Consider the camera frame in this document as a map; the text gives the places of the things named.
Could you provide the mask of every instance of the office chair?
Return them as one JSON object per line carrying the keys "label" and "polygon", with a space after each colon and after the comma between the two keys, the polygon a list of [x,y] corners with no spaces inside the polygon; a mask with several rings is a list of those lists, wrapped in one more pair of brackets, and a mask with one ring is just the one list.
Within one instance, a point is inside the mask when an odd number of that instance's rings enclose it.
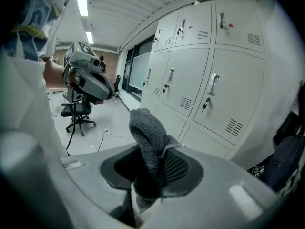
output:
{"label": "office chair", "polygon": [[121,76],[120,76],[120,75],[117,75],[117,76],[116,76],[115,83],[114,83],[114,94],[113,94],[113,96],[115,96],[115,99],[118,98],[117,92],[119,91],[120,79],[121,79]]}
{"label": "office chair", "polygon": [[85,136],[85,134],[81,130],[81,125],[83,123],[93,123],[94,126],[96,126],[96,123],[91,120],[85,120],[85,118],[89,119],[88,115],[91,113],[92,108],[89,102],[83,100],[82,102],[76,103],[76,120],[73,119],[73,113],[74,113],[74,105],[72,104],[61,104],[62,106],[65,106],[63,111],[61,112],[62,117],[68,117],[72,116],[72,123],[66,127],[66,131],[70,132],[69,128],[73,126],[74,121],[75,124],[79,124],[81,136]]}

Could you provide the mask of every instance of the cabinet door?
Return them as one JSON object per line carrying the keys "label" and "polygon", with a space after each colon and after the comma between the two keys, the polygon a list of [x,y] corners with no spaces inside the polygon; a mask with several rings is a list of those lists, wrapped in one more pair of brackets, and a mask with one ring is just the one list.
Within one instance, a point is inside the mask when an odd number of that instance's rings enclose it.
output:
{"label": "cabinet door", "polygon": [[262,31],[252,2],[224,0],[215,3],[216,44],[226,44],[264,52]]}
{"label": "cabinet door", "polygon": [[202,131],[199,131],[192,125],[187,130],[182,143],[188,148],[222,158],[224,158],[230,152],[230,150],[225,146],[216,142],[214,139]]}
{"label": "cabinet door", "polygon": [[155,100],[159,100],[169,56],[170,52],[155,52],[151,53],[149,58],[148,69],[151,69],[151,72],[148,82],[146,82],[146,85],[143,87],[143,92]]}
{"label": "cabinet door", "polygon": [[[220,77],[218,85],[216,78],[213,80],[213,74]],[[194,121],[235,145],[255,110],[263,77],[262,59],[241,52],[215,49],[210,82]]]}
{"label": "cabinet door", "polygon": [[175,46],[210,43],[211,4],[194,5],[182,10]]}
{"label": "cabinet door", "polygon": [[162,103],[185,116],[190,115],[201,85],[208,54],[207,48],[171,52],[161,88]]}
{"label": "cabinet door", "polygon": [[178,17],[179,12],[175,12],[159,21],[155,34],[156,40],[152,44],[152,52],[172,47]]}
{"label": "cabinet door", "polygon": [[186,122],[178,117],[173,109],[159,103],[154,116],[160,120],[167,135],[172,135],[176,139],[179,138]]}
{"label": "cabinet door", "polygon": [[158,102],[146,94],[142,94],[140,108],[147,108],[152,115],[156,112]]}

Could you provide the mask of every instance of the locker key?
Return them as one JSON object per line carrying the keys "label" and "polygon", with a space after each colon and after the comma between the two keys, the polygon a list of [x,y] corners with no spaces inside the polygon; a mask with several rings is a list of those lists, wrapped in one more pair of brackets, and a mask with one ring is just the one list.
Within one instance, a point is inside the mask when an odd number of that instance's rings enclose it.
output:
{"label": "locker key", "polygon": [[207,104],[204,104],[204,105],[202,106],[202,111],[201,111],[201,113],[203,112],[203,110],[204,110],[206,107],[207,107]]}

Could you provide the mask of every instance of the brick wall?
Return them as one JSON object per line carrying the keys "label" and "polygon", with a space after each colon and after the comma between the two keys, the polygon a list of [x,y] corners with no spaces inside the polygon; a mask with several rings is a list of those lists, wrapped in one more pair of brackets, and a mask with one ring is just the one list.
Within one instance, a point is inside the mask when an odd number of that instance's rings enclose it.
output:
{"label": "brick wall", "polygon": [[[58,64],[63,65],[63,58],[66,54],[66,49],[55,50],[54,58],[58,58]],[[111,52],[94,51],[98,57],[104,56],[104,63],[106,64],[106,76],[115,83],[116,68],[118,66],[119,55]]]}

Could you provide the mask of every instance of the window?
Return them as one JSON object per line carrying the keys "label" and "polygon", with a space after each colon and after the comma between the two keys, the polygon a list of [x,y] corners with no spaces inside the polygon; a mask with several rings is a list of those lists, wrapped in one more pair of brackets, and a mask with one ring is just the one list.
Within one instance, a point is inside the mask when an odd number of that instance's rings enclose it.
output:
{"label": "window", "polygon": [[136,45],[127,54],[122,87],[139,101],[142,97],[143,83],[147,77],[152,41],[153,36]]}

